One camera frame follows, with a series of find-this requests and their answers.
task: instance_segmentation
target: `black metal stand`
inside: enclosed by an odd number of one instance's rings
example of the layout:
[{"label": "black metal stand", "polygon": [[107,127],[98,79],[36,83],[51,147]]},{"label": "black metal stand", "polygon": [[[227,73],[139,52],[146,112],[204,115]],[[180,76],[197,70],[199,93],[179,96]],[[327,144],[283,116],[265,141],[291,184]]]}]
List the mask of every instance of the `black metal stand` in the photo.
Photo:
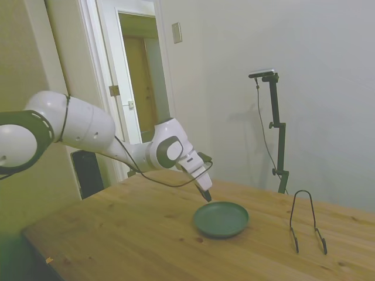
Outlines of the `black metal stand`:
[{"label": "black metal stand", "polygon": [[280,123],[279,117],[279,105],[277,100],[277,87],[276,83],[279,81],[279,75],[275,73],[271,76],[266,76],[262,78],[263,82],[269,82],[270,92],[271,92],[271,105],[272,105],[272,117],[273,122],[270,123],[270,129],[272,127],[279,129],[279,144],[278,144],[278,154],[277,154],[277,170],[272,169],[274,176],[278,174],[281,176],[279,193],[285,193],[287,188],[287,182],[289,177],[289,171],[284,170],[284,153],[285,153],[285,131],[287,124]]},{"label": "black metal stand", "polygon": [[292,227],[292,217],[293,217],[293,211],[294,211],[295,198],[296,198],[297,194],[300,193],[300,192],[306,192],[306,193],[309,194],[309,196],[310,196],[310,203],[311,203],[312,217],[314,218],[314,230],[318,233],[319,238],[320,238],[321,241],[322,241],[323,252],[324,252],[324,254],[326,255],[326,254],[327,254],[327,243],[326,243],[326,239],[324,239],[324,238],[322,237],[321,232],[320,232],[320,231],[318,230],[318,228],[316,227],[316,219],[315,219],[314,206],[313,206],[313,204],[312,204],[312,197],[311,197],[310,192],[308,192],[307,190],[298,190],[298,191],[294,194],[293,206],[292,206],[292,211],[291,211],[291,218],[290,218],[290,220],[289,220],[289,227],[290,227],[290,230],[291,230],[292,233],[293,233],[293,238],[294,238],[294,242],[295,242],[295,250],[296,250],[297,253],[299,253],[298,240],[297,240],[297,237],[295,236],[294,229],[293,229],[293,227]]}]

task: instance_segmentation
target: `doorway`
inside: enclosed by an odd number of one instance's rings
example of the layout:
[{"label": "doorway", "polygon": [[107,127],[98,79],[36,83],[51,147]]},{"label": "doorway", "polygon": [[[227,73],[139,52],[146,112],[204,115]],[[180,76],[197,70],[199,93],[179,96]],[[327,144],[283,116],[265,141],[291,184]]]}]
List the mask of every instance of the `doorway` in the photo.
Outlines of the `doorway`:
[{"label": "doorway", "polygon": [[171,116],[156,19],[127,13],[119,19],[141,138],[149,142],[155,125]]}]

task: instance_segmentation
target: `wire stand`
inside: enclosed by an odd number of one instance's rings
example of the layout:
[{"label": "wire stand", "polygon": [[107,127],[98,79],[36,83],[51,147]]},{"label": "wire stand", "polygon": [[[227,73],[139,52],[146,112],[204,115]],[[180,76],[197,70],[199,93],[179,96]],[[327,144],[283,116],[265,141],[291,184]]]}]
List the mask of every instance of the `wire stand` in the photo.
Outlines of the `wire stand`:
[{"label": "wire stand", "polygon": [[300,192],[306,192],[307,194],[309,194],[310,196],[310,203],[311,203],[311,210],[312,210],[312,217],[314,218],[314,230],[319,234],[319,237],[322,241],[322,244],[323,244],[323,251],[324,251],[324,254],[327,255],[327,244],[326,244],[326,239],[324,239],[320,233],[320,231],[318,230],[318,228],[316,227],[316,219],[315,219],[315,212],[314,212],[314,206],[312,204],[312,197],[311,197],[311,194],[310,192],[308,192],[307,190],[298,190],[295,194],[294,194],[294,199],[293,199],[293,206],[292,206],[292,211],[291,211],[291,218],[290,218],[290,221],[289,221],[289,226],[290,226],[290,229],[293,233],[293,237],[294,237],[294,242],[295,242],[295,249],[297,251],[297,253],[299,253],[299,248],[298,248],[298,240],[297,240],[297,237],[295,236],[295,233],[294,233],[294,230],[293,230],[293,227],[292,227],[292,217],[293,217],[293,210],[294,210],[294,205],[295,205],[295,199],[296,199],[296,196],[298,193]]}]

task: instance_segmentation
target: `wooden door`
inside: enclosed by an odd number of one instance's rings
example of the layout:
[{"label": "wooden door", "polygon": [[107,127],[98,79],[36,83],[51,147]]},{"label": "wooden door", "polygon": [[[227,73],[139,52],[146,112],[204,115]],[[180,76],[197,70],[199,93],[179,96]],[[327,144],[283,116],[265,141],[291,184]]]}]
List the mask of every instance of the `wooden door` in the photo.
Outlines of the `wooden door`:
[{"label": "wooden door", "polygon": [[125,51],[141,133],[153,131],[157,123],[154,91],[143,38],[124,36]]}]

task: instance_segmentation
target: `door hinge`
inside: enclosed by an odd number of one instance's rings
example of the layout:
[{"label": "door hinge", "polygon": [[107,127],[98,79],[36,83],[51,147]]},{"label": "door hinge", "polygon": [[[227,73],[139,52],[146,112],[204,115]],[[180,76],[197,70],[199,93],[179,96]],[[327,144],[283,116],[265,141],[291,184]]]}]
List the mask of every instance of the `door hinge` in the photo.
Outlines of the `door hinge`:
[{"label": "door hinge", "polygon": [[110,86],[110,94],[111,97],[116,97],[120,95],[120,89],[118,88],[118,85]]}]

